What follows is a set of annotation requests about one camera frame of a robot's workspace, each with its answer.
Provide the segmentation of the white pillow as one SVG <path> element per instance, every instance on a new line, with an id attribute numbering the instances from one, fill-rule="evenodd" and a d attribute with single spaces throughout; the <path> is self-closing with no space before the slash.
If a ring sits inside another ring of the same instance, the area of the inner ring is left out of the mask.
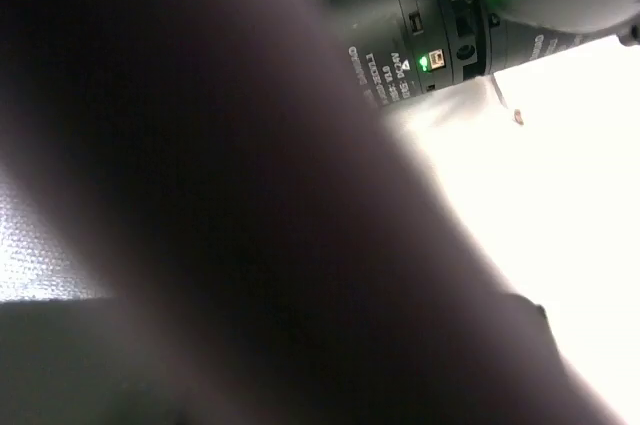
<path id="1" fill-rule="evenodd" d="M 497 277 L 542 304 L 574 370 L 639 420 L 639 51 L 616 39 L 386 115 Z"/>

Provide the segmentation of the blue patterned pillowcase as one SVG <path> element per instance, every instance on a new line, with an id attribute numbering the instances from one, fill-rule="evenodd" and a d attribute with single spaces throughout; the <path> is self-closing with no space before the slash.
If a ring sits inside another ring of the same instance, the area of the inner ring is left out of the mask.
<path id="1" fill-rule="evenodd" d="M 1 158 L 203 424 L 535 424 L 502 292 L 307 0 L 1 0 Z"/>

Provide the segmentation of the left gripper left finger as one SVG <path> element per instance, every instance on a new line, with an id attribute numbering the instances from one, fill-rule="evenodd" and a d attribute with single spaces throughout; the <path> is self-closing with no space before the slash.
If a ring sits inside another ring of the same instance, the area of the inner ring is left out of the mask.
<path id="1" fill-rule="evenodd" d="M 111 336 L 105 299 L 1 306 L 4 424 L 147 424 L 150 388 Z"/>

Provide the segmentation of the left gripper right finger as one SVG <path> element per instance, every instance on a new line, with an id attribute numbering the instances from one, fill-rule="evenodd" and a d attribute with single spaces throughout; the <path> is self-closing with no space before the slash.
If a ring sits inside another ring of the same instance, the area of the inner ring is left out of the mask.
<path id="1" fill-rule="evenodd" d="M 514 292 L 499 294 L 501 306 L 517 323 L 512 334 L 524 346 L 507 357 L 515 390 L 509 397 L 526 420 L 535 424 L 578 424 L 576 388 L 560 354 L 545 308 Z"/>

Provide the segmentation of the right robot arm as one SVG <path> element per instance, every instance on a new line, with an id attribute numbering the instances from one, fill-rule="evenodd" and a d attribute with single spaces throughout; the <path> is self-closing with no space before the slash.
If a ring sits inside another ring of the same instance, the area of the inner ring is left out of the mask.
<path id="1" fill-rule="evenodd" d="M 319 0 L 382 108 L 608 36 L 639 42 L 639 0 Z"/>

